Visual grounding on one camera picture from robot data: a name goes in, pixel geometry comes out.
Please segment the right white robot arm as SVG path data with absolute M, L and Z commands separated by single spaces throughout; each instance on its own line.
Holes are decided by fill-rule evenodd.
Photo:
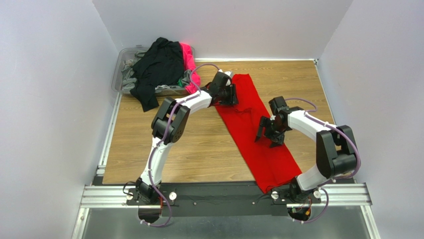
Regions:
M 307 198 L 330 180 L 348 178 L 358 171 L 360 156 L 352 129 L 324 122 L 299 108 L 280 109 L 272 117 L 262 116 L 256 140 L 264 136 L 271 140 L 271 147 L 282 146 L 285 133 L 293 129 L 316 143 L 316 162 L 291 180 L 286 197 L 292 202 Z

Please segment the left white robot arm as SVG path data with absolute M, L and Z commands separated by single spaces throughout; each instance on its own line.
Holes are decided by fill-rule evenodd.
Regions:
M 211 106 L 238 104 L 233 73 L 218 70 L 211 82 L 183 98 L 167 97 L 152 124 L 152 147 L 145 169 L 135 184 L 134 197 L 146 204 L 159 199 L 162 172 L 171 147 L 182 137 L 191 114 Z

